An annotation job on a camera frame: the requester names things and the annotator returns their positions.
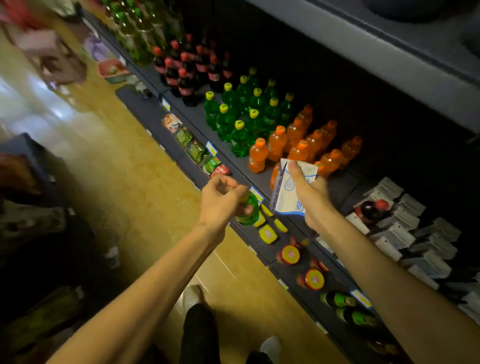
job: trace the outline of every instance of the white shoe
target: white shoe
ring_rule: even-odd
[[[204,296],[202,287],[198,284],[186,286],[179,298],[180,307],[185,312],[190,310],[197,303],[202,303],[203,301]]]
[[[260,352],[267,354],[273,364],[280,364],[282,346],[280,345],[280,339],[278,336],[272,335],[265,340],[260,347]]]

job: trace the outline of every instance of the orange bottle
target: orange bottle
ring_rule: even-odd
[[[318,167],[317,176],[324,176],[325,167],[320,161],[315,162],[315,165]]]
[[[291,160],[306,160],[308,157],[308,143],[306,140],[300,140],[299,143],[290,149],[288,159]]]
[[[287,133],[285,126],[279,125],[268,138],[268,159],[278,162],[283,156],[283,148],[287,144]]]
[[[323,133],[320,129],[317,129],[313,131],[312,134],[307,136],[305,140],[308,143],[308,157],[307,157],[307,162],[313,163],[313,161],[316,159],[317,154],[322,152],[322,136]]]
[[[297,118],[302,120],[305,131],[308,130],[308,127],[313,121],[313,108],[310,104],[306,104],[302,111],[297,114]]]
[[[283,148],[285,153],[288,153],[292,146],[295,146],[303,138],[305,134],[305,129],[303,126],[303,121],[300,118],[295,118],[292,124],[287,128],[287,144]]]
[[[330,120],[327,124],[322,126],[320,130],[323,133],[322,144],[323,149],[327,149],[328,145],[335,138],[336,135],[336,120]]]
[[[323,175],[328,176],[330,173],[340,167],[342,162],[342,153],[338,149],[332,150],[330,153],[326,153],[320,158],[320,163],[324,165]]]
[[[280,162],[275,164],[275,167],[273,167],[273,172],[272,172],[272,178],[270,178],[270,189],[273,191],[275,187],[275,180],[276,180],[276,175],[278,174],[278,169],[280,168]]]
[[[338,167],[339,170],[344,170],[347,167],[347,164],[355,158],[358,153],[360,153],[361,149],[361,143],[363,142],[363,139],[361,136],[355,136],[352,140],[347,140],[343,145],[342,145],[342,163],[340,164],[340,167]]]
[[[268,156],[268,148],[265,139],[258,138],[254,145],[250,147],[250,159],[248,167],[254,172],[259,173],[265,169],[265,159]]]

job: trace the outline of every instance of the yellow floor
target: yellow floor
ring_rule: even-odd
[[[54,27],[78,51],[60,20]],[[145,132],[88,62],[88,78],[49,91],[22,53],[0,36],[0,122],[4,135],[29,133],[53,155],[55,173],[75,209],[97,231],[115,231],[119,270],[141,275],[194,224],[200,193]],[[224,364],[243,364],[248,353],[277,334],[283,363],[346,363],[242,239],[227,227],[225,240],[198,270],[214,310]],[[156,344],[178,362],[184,315],[174,309]]]

